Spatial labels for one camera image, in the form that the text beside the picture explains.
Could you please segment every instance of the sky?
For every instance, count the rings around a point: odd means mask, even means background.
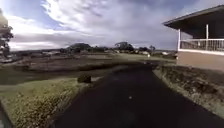
[[[128,41],[176,49],[177,31],[163,22],[223,0],[0,0],[13,27],[12,50],[63,48],[74,43],[114,46]]]

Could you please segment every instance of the railing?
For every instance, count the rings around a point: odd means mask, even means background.
[[[224,39],[189,39],[180,41],[180,49],[223,51]]]

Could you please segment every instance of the building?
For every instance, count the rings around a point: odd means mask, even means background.
[[[178,30],[178,65],[224,71],[224,5],[164,23]],[[181,33],[192,36],[182,39]]]

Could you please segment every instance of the column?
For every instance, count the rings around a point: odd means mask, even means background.
[[[180,50],[180,43],[181,43],[181,30],[178,29],[178,45],[177,45],[177,51]]]
[[[209,42],[209,25],[206,24],[206,50],[208,50],[208,42]]]

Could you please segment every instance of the asphalt road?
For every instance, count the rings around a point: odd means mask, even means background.
[[[224,120],[167,88],[150,67],[116,72],[76,98],[56,128],[224,128]]]

